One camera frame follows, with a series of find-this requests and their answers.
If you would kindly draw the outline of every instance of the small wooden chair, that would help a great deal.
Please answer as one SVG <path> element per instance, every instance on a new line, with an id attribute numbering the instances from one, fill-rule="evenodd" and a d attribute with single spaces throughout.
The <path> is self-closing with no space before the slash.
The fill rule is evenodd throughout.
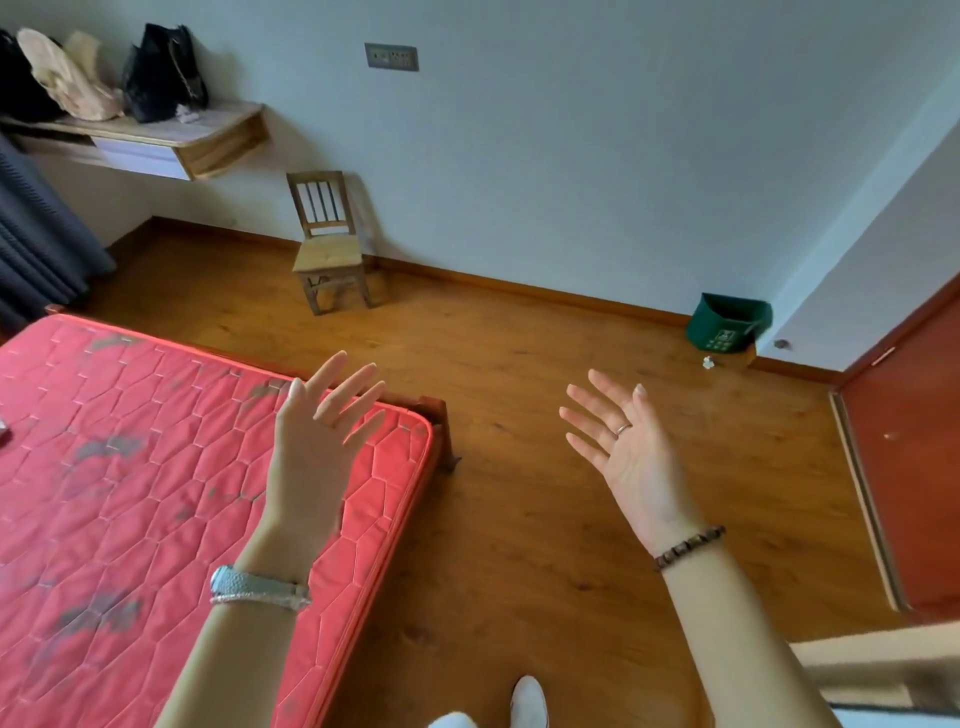
<path id="1" fill-rule="evenodd" d="M 321 288 L 340 288 L 351 283 L 357 284 L 364 303 L 371 308 L 344 173 L 297 172 L 287 175 L 287 184 L 303 228 L 294 273 L 300 278 L 313 315 L 324 313 L 317 303 Z"/>

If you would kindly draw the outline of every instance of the chair backrest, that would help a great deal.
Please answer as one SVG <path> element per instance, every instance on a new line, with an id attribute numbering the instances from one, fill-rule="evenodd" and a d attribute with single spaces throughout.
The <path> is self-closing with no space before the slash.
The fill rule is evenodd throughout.
<path id="1" fill-rule="evenodd" d="M 306 237 L 323 235 L 328 228 L 356 234 L 343 172 L 293 172 L 287 174 L 287 184 Z"/>

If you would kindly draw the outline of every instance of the wall outlet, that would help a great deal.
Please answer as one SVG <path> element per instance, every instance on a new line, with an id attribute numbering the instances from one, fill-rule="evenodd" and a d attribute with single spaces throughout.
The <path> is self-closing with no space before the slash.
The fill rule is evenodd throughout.
<path id="1" fill-rule="evenodd" d="M 419 71 L 417 49 L 412 45 L 364 43 L 367 65 L 370 68 L 388 68 L 392 71 Z"/>

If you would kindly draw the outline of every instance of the green trash bin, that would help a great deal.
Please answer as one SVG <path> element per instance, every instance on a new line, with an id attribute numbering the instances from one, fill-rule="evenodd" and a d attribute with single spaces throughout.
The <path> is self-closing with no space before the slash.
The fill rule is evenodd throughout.
<path id="1" fill-rule="evenodd" d="M 765 301 L 705 293 L 686 326 L 686 338 L 704 352 L 742 352 L 772 318 L 773 309 Z"/>

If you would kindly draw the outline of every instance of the wall-mounted shelf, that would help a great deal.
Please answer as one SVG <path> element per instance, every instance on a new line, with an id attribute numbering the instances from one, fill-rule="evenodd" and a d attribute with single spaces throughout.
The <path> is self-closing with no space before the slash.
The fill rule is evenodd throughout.
<path id="1" fill-rule="evenodd" d="M 223 174 L 267 139 L 263 109 L 263 104 L 245 101 L 212 102 L 192 124 L 177 119 L 138 124 L 128 116 L 25 124 L 0 117 L 0 129 L 34 156 L 68 158 L 179 180 L 206 180 Z"/>

